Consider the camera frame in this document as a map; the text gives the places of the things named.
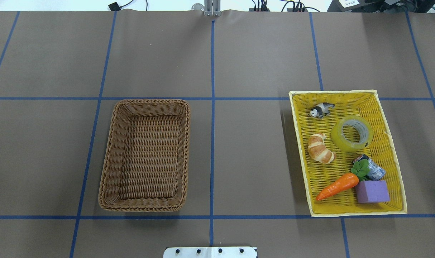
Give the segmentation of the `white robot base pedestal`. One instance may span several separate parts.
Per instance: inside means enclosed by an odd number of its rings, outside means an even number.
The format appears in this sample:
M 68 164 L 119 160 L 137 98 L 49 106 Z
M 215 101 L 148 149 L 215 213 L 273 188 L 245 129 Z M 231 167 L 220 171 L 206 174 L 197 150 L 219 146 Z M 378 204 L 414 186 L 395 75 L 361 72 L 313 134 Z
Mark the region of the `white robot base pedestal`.
M 164 258 L 258 258 L 256 247 L 176 247 L 167 248 Z

